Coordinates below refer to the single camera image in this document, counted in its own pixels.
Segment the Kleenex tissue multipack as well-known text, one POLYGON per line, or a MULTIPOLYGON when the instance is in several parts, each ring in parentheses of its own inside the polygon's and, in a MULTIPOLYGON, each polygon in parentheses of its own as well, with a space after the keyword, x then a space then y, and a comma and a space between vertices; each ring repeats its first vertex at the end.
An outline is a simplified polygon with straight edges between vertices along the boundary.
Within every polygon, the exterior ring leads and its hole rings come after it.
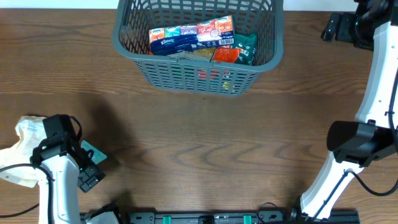
POLYGON ((150 51, 154 55, 170 55, 179 52, 231 45, 234 43, 232 16, 174 27, 162 27, 149 31, 150 51))

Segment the grey plastic basket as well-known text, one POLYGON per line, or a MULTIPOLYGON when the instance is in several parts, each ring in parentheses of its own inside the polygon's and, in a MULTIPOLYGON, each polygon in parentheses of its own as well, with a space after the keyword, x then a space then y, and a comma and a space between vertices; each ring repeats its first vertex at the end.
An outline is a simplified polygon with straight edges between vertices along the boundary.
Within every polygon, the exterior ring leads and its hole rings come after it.
POLYGON ((162 89, 238 96, 282 59, 283 0, 120 0, 112 41, 162 89))

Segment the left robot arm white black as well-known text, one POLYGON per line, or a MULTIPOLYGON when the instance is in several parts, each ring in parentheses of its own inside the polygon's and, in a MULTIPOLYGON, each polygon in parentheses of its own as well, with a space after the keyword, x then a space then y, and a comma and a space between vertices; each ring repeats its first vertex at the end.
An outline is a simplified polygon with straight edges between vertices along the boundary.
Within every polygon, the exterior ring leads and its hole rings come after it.
POLYGON ((78 189, 84 193, 105 174, 67 132, 53 134, 30 158, 40 189, 39 223, 80 223, 78 189))

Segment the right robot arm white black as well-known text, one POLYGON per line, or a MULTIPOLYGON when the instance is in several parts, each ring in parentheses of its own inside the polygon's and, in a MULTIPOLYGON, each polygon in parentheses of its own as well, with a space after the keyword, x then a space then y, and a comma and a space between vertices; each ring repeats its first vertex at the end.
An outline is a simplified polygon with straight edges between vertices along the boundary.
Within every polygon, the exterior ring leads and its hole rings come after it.
POLYGON ((321 35, 324 41, 352 43, 373 52, 363 101, 354 121, 335 121, 329 128, 327 159, 290 219, 303 223, 349 223, 349 215, 331 210, 344 189, 356 179, 372 195, 359 173, 372 161, 397 152, 397 0, 358 1, 354 13, 333 13, 321 35))

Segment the teal wet wipes pack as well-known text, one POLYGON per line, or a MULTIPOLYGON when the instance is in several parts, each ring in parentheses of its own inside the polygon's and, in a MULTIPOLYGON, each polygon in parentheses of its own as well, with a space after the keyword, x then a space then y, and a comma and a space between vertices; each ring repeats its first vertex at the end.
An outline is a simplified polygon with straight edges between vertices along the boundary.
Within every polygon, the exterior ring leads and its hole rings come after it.
POLYGON ((88 153, 89 158, 95 163, 99 164, 107 159, 107 155, 92 146, 89 142, 83 140, 81 147, 88 153))

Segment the green Nescafe coffee bag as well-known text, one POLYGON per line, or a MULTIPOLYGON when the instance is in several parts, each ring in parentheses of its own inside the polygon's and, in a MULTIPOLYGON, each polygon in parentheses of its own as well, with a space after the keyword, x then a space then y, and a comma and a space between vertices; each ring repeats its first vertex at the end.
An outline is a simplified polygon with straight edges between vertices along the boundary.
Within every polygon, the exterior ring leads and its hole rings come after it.
POLYGON ((239 54, 234 63, 242 65, 253 65, 257 48, 257 34, 236 34, 232 49, 238 49, 239 54))

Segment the red tan pasta packet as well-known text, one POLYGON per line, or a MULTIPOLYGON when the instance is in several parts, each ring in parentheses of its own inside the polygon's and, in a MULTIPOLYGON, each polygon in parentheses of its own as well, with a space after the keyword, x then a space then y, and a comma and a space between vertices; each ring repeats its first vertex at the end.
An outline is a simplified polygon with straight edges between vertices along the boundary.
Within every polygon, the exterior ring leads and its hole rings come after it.
POLYGON ((203 62, 228 62, 235 63, 243 49, 232 48, 231 46, 213 47, 207 49, 194 50, 193 52, 179 52, 170 54, 168 57, 176 59, 197 60, 203 62))

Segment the beige paper pouch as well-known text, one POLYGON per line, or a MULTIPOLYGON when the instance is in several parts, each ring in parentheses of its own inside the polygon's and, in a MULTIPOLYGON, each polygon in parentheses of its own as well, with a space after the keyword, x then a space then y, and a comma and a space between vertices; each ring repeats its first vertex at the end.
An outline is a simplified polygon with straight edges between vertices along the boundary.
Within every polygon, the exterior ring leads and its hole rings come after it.
MULTIPOLYGON (((45 117, 22 116, 16 124, 18 142, 1 149, 1 168, 14 164, 30 164, 33 149, 46 138, 43 120, 45 117)), ((37 184, 36 172, 31 167, 18 167, 1 172, 1 178, 13 184, 33 188, 37 184)))

